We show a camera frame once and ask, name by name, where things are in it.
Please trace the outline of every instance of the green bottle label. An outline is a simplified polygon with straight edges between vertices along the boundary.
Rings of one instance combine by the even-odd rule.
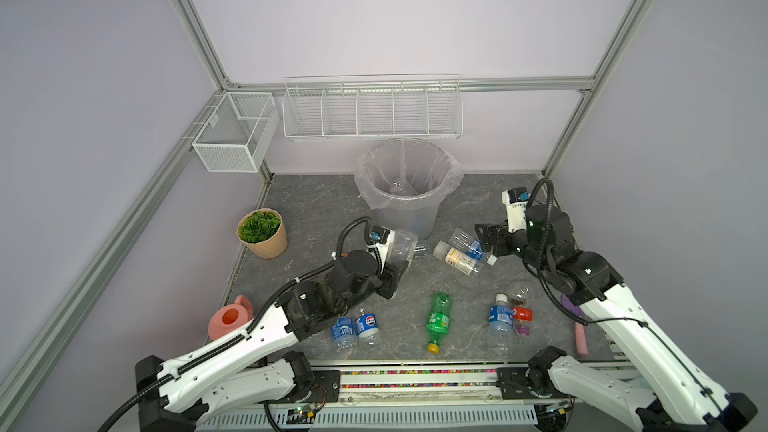
[[[448,324],[450,323],[451,319],[447,315],[439,312],[432,312],[427,321],[427,329],[438,332],[439,334],[446,334],[448,332]]]

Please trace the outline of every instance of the green plastic bottle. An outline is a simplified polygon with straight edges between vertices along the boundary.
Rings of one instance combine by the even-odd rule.
[[[432,296],[432,311],[427,321],[427,350],[436,354],[440,351],[440,342],[448,335],[448,324],[451,323],[453,299],[445,292],[436,292]]]

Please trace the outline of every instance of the transparent trash bin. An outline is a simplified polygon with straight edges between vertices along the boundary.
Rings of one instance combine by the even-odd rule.
[[[464,175],[456,159],[426,140],[393,139],[360,157],[355,184],[374,223],[426,238],[440,202]]]

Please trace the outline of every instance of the wire rack with compartments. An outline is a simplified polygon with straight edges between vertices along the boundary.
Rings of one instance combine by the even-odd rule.
[[[286,79],[283,124],[291,140],[456,138],[463,128],[459,78]]]
[[[280,121],[268,92],[226,92],[192,142],[212,172],[258,172]]]

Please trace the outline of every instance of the gray marble tabletop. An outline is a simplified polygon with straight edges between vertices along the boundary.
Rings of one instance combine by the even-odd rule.
[[[434,232],[427,239],[434,248],[448,241],[461,227],[474,231],[475,223],[502,222],[505,218],[501,192],[506,188],[533,188],[536,176],[466,175],[461,185],[440,205]],[[246,251],[230,303],[244,294],[258,308],[269,295],[291,278],[302,275],[330,258],[340,230],[354,218],[369,212],[352,176],[275,176],[266,197],[266,207],[280,212],[288,232],[288,249],[279,257],[264,260]],[[346,241],[345,250],[363,248],[362,226]],[[512,351],[505,357],[487,347],[488,309],[497,293],[508,292],[515,278],[529,278],[534,286],[531,335],[513,335]],[[427,351],[425,323],[432,294],[450,293],[453,310],[448,336],[435,355]],[[387,301],[371,296],[365,306],[376,314],[383,345],[358,345],[350,352],[336,350],[330,331],[321,332],[294,346],[314,361],[325,360],[494,360],[523,362],[547,345],[575,354],[574,323],[563,316],[515,256],[500,257],[493,266],[484,265],[478,278],[469,278],[450,265],[430,256],[415,258],[404,274],[397,295]],[[608,340],[596,325],[586,327],[589,356],[581,360],[612,360]]]

